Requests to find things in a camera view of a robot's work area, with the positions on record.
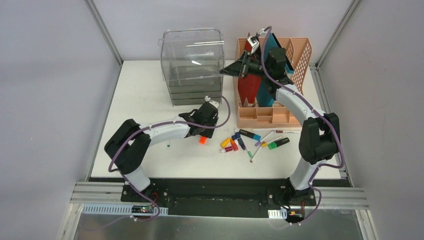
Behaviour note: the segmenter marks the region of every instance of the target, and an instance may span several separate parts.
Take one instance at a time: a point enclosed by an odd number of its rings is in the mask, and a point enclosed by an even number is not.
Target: orange object
[[[205,136],[201,136],[200,137],[200,140],[199,140],[199,143],[200,144],[205,144],[206,143],[206,139],[208,139],[207,137],[205,137]]]
[[[233,139],[231,139],[229,142],[231,143],[231,147],[232,149],[234,149],[234,152],[239,150],[239,147],[237,146],[236,142]]]

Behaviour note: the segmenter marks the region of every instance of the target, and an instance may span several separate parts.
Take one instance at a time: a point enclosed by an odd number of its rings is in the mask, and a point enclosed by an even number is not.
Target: green marker
[[[284,144],[286,144],[288,142],[290,142],[290,139],[288,137],[285,137],[285,138],[283,138],[281,140],[278,140],[278,141],[269,143],[268,144],[268,148],[272,150],[272,149],[278,148],[279,146],[284,145]]]

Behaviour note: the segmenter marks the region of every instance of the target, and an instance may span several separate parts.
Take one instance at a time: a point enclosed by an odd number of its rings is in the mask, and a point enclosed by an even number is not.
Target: white tabletop
[[[312,104],[319,106],[311,72],[308,69],[303,84],[303,93]],[[288,178],[295,170],[300,153],[298,149],[300,134],[286,133],[290,142],[269,150],[262,149],[250,163],[246,151],[219,153],[220,144],[234,134],[236,128],[236,110],[234,102],[233,81],[229,76],[223,80],[224,95],[231,106],[231,117],[228,123],[214,131],[212,139],[205,145],[199,144],[199,136],[170,141],[149,147],[144,156],[142,166],[144,172],[153,178],[230,178],[230,179],[282,179]],[[162,80],[159,61],[125,61],[119,76],[113,101],[110,106],[106,124],[96,155],[92,177],[120,177],[118,172],[108,172],[111,162],[105,153],[106,142],[127,119],[137,123],[154,123],[169,120],[180,113],[186,113],[199,105],[172,106],[166,84]],[[219,106],[219,121],[222,123],[228,114],[224,101]],[[268,131],[258,132],[265,135]],[[273,133],[268,139],[281,134]],[[252,154],[256,151],[253,139],[245,138]],[[336,164],[333,158],[329,161]],[[316,175],[317,179],[339,179],[338,169],[323,167]]]

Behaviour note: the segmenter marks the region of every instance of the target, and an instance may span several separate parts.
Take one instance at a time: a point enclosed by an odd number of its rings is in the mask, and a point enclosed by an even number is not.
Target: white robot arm
[[[199,109],[181,113],[168,121],[138,124],[133,119],[128,119],[106,143],[104,150],[111,159],[117,155],[114,161],[117,169],[141,192],[150,185],[150,179],[142,167],[147,149],[171,139],[183,139],[195,135],[211,138],[214,129],[199,126],[215,126],[218,121],[218,107],[219,102],[205,97],[205,103]],[[120,151],[120,147],[131,135],[134,135],[132,142],[128,142]]]
[[[220,71],[222,74],[238,77],[239,81],[243,81],[243,78],[248,74],[262,77],[267,93],[285,106],[302,124],[299,141],[301,159],[296,170],[289,177],[289,183],[285,186],[285,190],[273,197],[281,205],[298,204],[299,200],[309,197],[311,192],[313,194],[310,185],[317,168],[325,164],[339,151],[331,127],[317,114],[323,116],[331,124],[335,130],[335,135],[340,140],[337,115],[335,113],[326,114],[306,101],[305,97],[288,78],[286,62],[286,49],[273,47],[269,50],[267,59],[264,61],[266,73],[261,61],[254,58],[252,53],[248,51],[244,51],[239,59]]]

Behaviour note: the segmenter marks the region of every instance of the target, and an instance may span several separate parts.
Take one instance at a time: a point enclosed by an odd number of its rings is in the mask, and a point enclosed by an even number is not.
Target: plastic bin
[[[224,40],[216,28],[167,30],[159,40],[163,80],[172,105],[221,101]]]

